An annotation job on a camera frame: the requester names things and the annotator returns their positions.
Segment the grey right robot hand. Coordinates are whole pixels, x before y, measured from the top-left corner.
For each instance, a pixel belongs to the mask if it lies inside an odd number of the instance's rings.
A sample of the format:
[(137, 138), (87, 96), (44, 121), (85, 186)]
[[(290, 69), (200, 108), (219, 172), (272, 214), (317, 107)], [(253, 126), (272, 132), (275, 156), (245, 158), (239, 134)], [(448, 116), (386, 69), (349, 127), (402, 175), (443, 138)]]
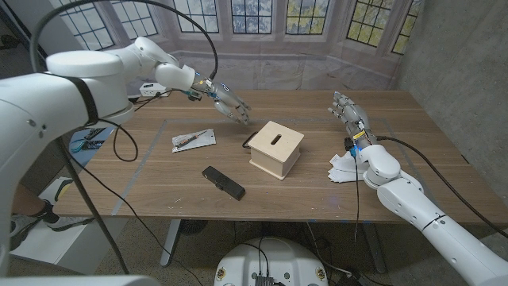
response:
[(328, 108), (328, 112), (345, 124), (346, 132), (359, 149), (377, 144), (377, 138), (371, 131), (366, 112), (348, 96), (335, 91), (333, 104)]

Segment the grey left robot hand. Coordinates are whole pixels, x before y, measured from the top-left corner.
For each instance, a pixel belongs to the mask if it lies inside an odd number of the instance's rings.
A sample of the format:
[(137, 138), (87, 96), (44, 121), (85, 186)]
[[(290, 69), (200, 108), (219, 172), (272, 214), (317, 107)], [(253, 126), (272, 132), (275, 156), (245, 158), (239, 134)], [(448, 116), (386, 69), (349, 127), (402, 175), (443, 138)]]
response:
[(252, 108), (225, 84), (214, 83), (209, 78), (195, 78), (191, 90), (213, 99), (215, 108), (230, 120), (245, 125), (250, 123), (248, 111)]

